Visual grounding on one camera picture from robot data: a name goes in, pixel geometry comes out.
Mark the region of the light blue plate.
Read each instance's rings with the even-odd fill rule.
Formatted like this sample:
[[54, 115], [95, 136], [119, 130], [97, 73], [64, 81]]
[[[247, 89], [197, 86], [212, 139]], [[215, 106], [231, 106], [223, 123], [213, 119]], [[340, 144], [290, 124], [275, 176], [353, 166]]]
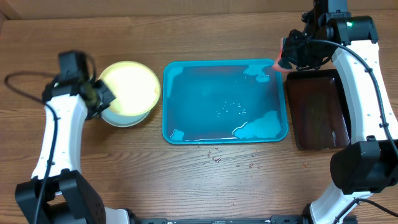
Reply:
[[101, 117], [108, 124], [119, 127], [126, 128], [134, 126], [145, 120], [145, 118], [150, 114], [151, 111], [137, 115], [137, 116], [125, 116], [112, 112], [109, 108], [101, 113]]

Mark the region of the yellow plate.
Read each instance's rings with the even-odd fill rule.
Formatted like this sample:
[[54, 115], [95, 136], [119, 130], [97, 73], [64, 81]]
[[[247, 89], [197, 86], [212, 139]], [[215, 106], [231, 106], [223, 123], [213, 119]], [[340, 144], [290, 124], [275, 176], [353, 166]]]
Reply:
[[161, 87], [156, 74], [138, 62], [116, 62], [107, 67], [99, 79], [115, 96], [109, 109], [118, 115], [142, 115], [150, 111], [160, 98]]

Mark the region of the red sponge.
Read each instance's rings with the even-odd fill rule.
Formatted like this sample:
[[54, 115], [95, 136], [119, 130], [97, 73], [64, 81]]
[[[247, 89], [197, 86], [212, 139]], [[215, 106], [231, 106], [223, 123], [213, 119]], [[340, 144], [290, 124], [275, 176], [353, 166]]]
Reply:
[[287, 73], [292, 71], [292, 66], [288, 61], [282, 59], [282, 50], [284, 46], [284, 38], [280, 39], [279, 54], [272, 66], [272, 68], [281, 73]]

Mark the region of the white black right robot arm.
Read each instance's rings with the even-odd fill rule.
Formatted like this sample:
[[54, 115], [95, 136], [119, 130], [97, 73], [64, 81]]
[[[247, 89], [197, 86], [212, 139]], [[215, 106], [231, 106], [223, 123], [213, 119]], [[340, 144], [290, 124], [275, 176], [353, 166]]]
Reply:
[[331, 158], [331, 184], [306, 209], [304, 223], [356, 223], [350, 215], [397, 183], [397, 118], [379, 65], [378, 34], [369, 16], [352, 16], [346, 1], [317, 0], [302, 15], [303, 31], [280, 42], [274, 69], [289, 72], [332, 62], [351, 122], [351, 143]]

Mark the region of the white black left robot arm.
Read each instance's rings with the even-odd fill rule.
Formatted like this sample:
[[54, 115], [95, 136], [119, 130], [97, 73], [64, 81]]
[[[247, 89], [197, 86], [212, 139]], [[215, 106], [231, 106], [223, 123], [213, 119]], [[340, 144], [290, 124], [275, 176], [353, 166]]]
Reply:
[[101, 81], [53, 81], [42, 94], [46, 124], [39, 160], [31, 180], [18, 184], [15, 192], [29, 223], [138, 222], [129, 209], [106, 207], [81, 174], [83, 125], [91, 116], [84, 94], [98, 106], [113, 98]]

